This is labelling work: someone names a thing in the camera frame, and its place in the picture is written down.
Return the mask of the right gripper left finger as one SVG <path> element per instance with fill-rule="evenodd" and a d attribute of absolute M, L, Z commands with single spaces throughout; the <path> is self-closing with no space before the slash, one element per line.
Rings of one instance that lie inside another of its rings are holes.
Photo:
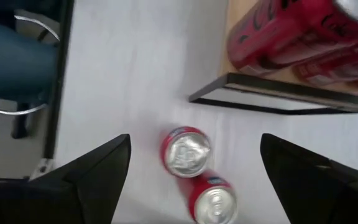
<path fill-rule="evenodd" d="M 36 179 L 0 181 L 0 224 L 110 224 L 130 158 L 121 134 Z"/>

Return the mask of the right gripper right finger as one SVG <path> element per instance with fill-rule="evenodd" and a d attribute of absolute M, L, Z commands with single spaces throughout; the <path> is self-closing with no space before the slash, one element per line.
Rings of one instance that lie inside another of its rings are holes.
<path fill-rule="evenodd" d="M 358 170 L 273 134 L 260 153 L 291 224 L 358 224 Z"/>

